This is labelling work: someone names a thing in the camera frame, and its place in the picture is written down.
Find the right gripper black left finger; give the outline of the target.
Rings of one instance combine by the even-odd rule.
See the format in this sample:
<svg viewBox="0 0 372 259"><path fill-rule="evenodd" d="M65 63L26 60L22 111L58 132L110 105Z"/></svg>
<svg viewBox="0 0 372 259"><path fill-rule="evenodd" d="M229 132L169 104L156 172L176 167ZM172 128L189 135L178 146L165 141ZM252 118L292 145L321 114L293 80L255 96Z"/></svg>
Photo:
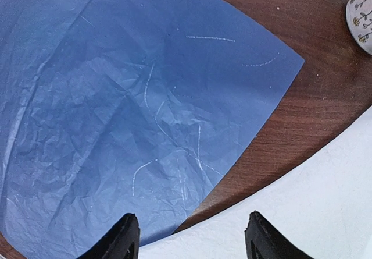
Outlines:
<svg viewBox="0 0 372 259"><path fill-rule="evenodd" d="M138 258L140 228L135 214L127 213L88 251L84 258Z"/></svg>

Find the blue wrapping paper sheet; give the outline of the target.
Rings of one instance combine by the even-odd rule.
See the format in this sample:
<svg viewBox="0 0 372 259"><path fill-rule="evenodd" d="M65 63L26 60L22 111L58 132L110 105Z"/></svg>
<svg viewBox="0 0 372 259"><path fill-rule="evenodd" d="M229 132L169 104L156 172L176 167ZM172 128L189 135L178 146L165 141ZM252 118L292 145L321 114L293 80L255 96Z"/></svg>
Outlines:
<svg viewBox="0 0 372 259"><path fill-rule="evenodd" d="M172 234L303 59L223 0L1 0L1 232L76 258L124 214Z"/></svg>

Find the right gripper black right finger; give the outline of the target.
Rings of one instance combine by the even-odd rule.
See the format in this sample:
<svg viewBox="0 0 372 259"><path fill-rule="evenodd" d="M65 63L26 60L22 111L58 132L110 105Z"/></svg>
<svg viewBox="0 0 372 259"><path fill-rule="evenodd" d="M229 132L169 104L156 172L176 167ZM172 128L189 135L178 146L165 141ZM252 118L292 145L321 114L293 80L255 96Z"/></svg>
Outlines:
<svg viewBox="0 0 372 259"><path fill-rule="evenodd" d="M246 254L248 258L286 259L311 256L294 246L260 212L249 214L245 230Z"/></svg>

